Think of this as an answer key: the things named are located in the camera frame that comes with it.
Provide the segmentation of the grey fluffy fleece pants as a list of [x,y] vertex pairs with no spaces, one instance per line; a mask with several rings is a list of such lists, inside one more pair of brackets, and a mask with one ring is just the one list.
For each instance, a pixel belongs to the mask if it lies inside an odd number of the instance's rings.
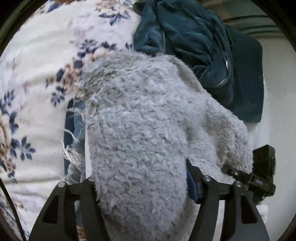
[[250,173],[243,121],[174,56],[117,51],[80,77],[99,206],[114,240],[187,240],[199,207],[186,161],[231,183],[225,164]]

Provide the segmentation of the blue frayed denim jeans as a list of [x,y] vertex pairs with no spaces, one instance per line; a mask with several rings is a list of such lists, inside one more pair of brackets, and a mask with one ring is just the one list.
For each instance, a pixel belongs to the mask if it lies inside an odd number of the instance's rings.
[[85,181],[85,123],[82,116],[84,103],[73,99],[69,101],[65,119],[64,148],[70,157],[64,158],[67,184]]

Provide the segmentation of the dark teal velvet garment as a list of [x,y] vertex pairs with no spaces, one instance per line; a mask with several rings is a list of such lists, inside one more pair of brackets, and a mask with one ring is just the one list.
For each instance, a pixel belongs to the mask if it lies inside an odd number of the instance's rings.
[[225,24],[197,1],[136,1],[133,10],[142,18],[133,37],[136,51],[176,56],[240,120],[261,121],[260,42]]

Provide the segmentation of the floral plush bed blanket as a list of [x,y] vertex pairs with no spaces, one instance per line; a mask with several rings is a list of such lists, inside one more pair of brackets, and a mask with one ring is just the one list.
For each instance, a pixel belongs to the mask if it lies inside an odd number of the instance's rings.
[[84,64],[133,48],[133,1],[46,1],[1,56],[1,180],[28,237],[64,177],[65,123]]

